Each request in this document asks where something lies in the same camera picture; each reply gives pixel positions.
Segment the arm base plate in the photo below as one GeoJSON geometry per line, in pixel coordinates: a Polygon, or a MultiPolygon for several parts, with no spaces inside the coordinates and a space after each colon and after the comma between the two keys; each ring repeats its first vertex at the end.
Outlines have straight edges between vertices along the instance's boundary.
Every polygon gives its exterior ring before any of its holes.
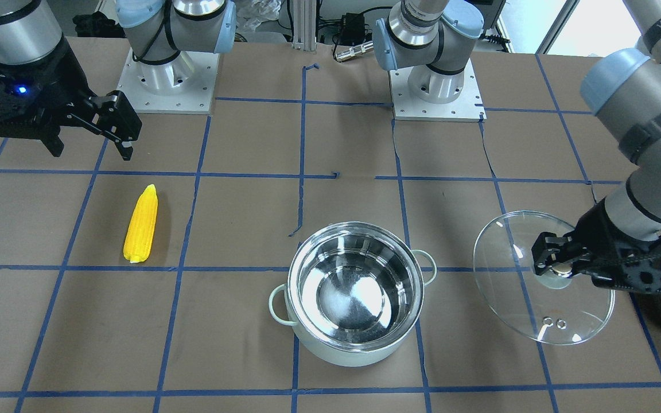
{"type": "Polygon", "coordinates": [[[181,52],[162,65],[147,65],[127,55],[117,83],[139,114],[209,115],[221,54],[181,52]]]}
{"type": "Polygon", "coordinates": [[[472,60],[461,73],[443,75],[425,65],[389,71],[396,120],[485,121],[483,100],[472,60]]]}

